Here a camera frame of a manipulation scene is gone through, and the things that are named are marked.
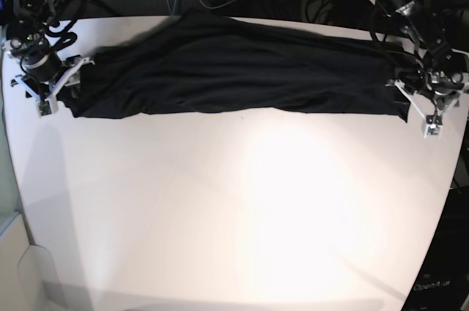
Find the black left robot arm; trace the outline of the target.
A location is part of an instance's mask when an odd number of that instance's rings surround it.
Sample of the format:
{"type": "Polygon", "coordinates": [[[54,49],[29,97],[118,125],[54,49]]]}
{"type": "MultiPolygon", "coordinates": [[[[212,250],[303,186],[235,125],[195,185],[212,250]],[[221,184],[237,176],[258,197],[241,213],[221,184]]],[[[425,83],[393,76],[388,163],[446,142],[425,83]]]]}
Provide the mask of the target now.
{"type": "Polygon", "coordinates": [[[468,91],[468,58],[449,45],[421,0],[373,0],[397,17],[413,52],[379,40],[327,37],[190,11],[162,29],[91,56],[61,59],[89,0],[1,0],[1,50],[40,115],[63,103],[75,117],[217,114],[274,108],[405,119],[414,95],[432,104],[431,129],[468,91]],[[60,15],[79,1],[70,24],[60,15]]]}

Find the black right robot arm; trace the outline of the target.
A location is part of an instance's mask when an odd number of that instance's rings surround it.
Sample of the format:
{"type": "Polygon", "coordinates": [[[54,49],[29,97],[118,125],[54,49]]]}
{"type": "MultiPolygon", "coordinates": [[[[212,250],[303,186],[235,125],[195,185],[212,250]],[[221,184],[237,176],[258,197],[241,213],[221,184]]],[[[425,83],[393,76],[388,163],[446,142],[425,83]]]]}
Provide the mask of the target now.
{"type": "MultiPolygon", "coordinates": [[[[3,44],[15,58],[43,56],[75,42],[70,31],[88,0],[1,0],[3,44]]],[[[399,17],[404,33],[426,48],[421,66],[426,86],[422,95],[434,99],[468,91],[468,72],[458,70],[443,30],[420,0],[372,0],[388,17],[399,17]]]]}

